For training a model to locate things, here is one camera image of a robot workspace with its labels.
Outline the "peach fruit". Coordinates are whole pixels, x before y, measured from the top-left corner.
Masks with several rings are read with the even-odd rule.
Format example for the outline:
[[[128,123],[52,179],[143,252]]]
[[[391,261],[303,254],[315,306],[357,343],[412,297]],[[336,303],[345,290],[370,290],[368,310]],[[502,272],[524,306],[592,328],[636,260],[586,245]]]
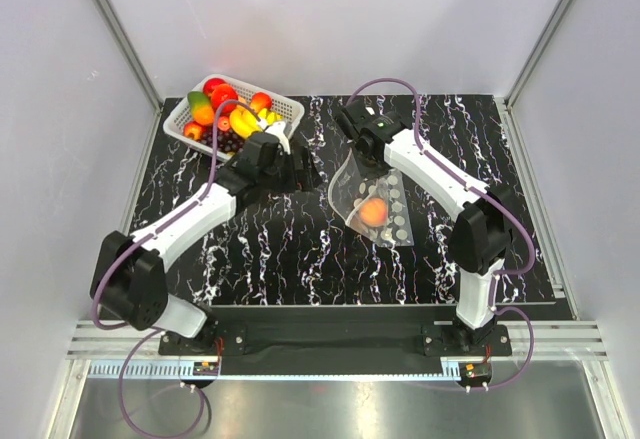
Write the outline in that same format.
[[[367,199],[362,203],[358,215],[366,226],[381,227],[386,224],[388,218],[387,203],[379,197]]]

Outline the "dark purple grape bunch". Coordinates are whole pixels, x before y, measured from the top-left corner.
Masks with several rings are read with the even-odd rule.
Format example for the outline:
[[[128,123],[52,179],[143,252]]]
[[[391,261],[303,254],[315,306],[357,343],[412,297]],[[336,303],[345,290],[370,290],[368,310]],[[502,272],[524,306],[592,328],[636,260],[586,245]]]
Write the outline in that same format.
[[[234,155],[242,149],[245,140],[232,129],[229,129],[228,131],[218,131],[216,142],[218,152]],[[203,133],[200,143],[207,147],[212,147],[213,132],[211,129],[208,129]]]

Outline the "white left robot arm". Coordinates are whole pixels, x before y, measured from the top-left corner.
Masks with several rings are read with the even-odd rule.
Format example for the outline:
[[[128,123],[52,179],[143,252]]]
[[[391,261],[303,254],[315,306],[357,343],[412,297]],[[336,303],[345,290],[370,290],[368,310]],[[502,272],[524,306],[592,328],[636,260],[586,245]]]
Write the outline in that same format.
[[[119,327],[177,334],[196,355],[214,347],[210,313],[170,294],[167,272],[194,243],[254,204],[262,193],[311,191],[321,177],[309,148],[273,129],[252,134],[238,154],[211,173],[191,198],[156,222],[104,238],[90,287],[92,315],[106,310],[118,318]]]

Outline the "clear dotted zip top bag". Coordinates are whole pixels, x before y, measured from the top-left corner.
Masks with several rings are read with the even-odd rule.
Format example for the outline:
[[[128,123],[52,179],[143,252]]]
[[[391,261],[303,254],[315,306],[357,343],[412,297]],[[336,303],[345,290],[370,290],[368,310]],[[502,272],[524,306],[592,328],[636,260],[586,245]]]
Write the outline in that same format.
[[[414,245],[403,176],[387,167],[367,167],[350,151],[328,187],[331,208],[345,225],[384,248]]]

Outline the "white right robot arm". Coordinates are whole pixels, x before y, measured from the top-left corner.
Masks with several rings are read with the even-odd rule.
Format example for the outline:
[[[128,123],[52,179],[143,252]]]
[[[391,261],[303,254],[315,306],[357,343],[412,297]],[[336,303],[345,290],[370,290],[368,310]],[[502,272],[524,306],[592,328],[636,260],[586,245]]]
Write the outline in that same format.
[[[453,222],[447,252],[460,270],[453,325],[445,334],[466,355],[490,342],[495,327],[495,275],[513,241],[506,218],[512,194],[465,173],[429,145],[418,147],[411,121],[378,115],[355,101],[335,116],[350,152],[329,185],[329,201],[345,224],[381,246],[413,242],[403,178],[411,179]]]

